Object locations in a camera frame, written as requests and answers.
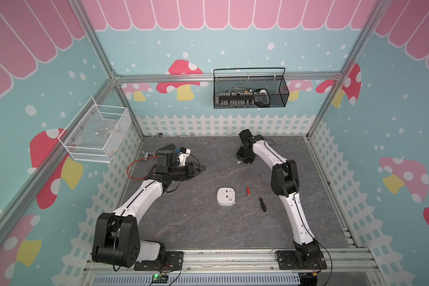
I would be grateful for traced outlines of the white alarm clock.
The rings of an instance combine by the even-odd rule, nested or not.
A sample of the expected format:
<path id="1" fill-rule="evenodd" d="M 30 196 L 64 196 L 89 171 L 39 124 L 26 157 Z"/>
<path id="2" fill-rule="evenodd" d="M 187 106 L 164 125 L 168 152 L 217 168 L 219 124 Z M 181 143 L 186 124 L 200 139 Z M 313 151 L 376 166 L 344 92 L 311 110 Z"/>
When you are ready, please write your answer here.
<path id="1" fill-rule="evenodd" d="M 235 204 L 235 191 L 230 187 L 218 189 L 216 200 L 220 206 L 233 206 Z"/>

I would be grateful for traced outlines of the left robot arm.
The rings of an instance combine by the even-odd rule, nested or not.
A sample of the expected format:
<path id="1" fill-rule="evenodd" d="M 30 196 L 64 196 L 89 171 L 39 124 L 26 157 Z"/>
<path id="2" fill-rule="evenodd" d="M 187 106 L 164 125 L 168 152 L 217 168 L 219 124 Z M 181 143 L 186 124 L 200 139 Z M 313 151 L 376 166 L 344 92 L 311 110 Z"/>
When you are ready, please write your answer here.
<path id="1" fill-rule="evenodd" d="M 112 213 L 102 213 L 95 225 L 92 260 L 119 268 L 131 268 L 137 262 L 149 268 L 169 266 L 164 243 L 145 241 L 139 237 L 138 225 L 150 206 L 164 193 L 170 193 L 173 182 L 181 183 L 203 172 L 204 166 L 193 157 L 191 150 L 160 150 L 157 163 L 144 176 L 136 192 Z"/>

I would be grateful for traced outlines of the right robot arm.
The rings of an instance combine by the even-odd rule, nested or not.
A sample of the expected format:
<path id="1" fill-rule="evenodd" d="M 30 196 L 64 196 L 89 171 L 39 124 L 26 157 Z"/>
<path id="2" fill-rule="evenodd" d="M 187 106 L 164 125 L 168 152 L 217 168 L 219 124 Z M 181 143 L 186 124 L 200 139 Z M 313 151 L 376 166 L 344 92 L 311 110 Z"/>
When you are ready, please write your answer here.
<path id="1" fill-rule="evenodd" d="M 282 201 L 291 224 L 296 267 L 327 269 L 321 245 L 314 237 L 301 206 L 296 162 L 279 155 L 267 139 L 261 135 L 252 135 L 248 129 L 241 131 L 239 137 L 243 146 L 237 151 L 237 158 L 251 164 L 256 157 L 260 157 L 271 169 L 272 191 Z"/>

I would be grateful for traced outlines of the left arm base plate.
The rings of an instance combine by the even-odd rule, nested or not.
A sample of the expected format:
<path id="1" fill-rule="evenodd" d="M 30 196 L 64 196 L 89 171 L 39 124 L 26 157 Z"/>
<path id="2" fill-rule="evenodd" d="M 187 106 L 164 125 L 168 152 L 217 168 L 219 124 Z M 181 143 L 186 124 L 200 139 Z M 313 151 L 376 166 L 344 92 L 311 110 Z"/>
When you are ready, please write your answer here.
<path id="1" fill-rule="evenodd" d="M 133 267 L 135 271 L 179 271 L 182 269 L 184 261 L 183 251 L 167 251 L 164 255 L 160 254 L 157 260 L 137 261 Z"/>

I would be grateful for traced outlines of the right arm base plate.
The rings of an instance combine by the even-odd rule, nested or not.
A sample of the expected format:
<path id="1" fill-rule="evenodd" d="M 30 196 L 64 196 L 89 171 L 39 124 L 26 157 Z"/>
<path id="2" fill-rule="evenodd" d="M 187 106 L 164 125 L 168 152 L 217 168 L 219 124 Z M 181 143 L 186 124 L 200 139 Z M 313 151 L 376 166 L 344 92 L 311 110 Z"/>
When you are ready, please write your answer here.
<path id="1" fill-rule="evenodd" d="M 278 262 L 280 270 L 319 272 L 328 268 L 322 253 L 310 257 L 296 250 L 278 250 L 275 252 L 275 260 Z"/>

